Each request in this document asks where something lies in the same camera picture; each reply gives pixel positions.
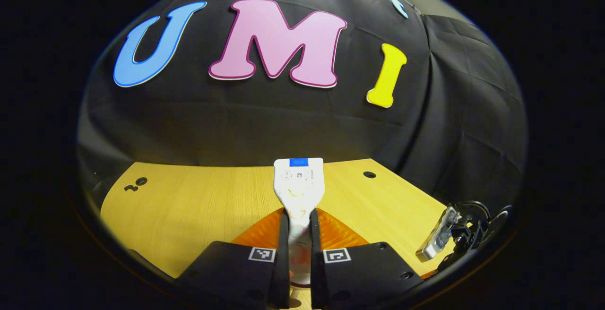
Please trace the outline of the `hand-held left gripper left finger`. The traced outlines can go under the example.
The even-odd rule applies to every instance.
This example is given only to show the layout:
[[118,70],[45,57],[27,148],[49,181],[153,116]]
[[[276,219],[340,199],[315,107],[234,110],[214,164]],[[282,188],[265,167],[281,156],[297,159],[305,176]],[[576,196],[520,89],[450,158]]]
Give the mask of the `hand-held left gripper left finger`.
[[214,241],[177,278],[201,310],[289,308],[289,218],[278,209],[242,233],[246,244]]

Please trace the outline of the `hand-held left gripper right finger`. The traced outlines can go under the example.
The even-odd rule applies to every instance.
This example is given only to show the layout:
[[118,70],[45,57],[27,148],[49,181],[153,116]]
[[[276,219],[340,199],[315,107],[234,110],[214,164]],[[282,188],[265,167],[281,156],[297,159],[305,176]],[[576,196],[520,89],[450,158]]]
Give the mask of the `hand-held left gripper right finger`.
[[424,281],[387,242],[329,248],[328,217],[319,209],[310,216],[313,309],[376,310]]

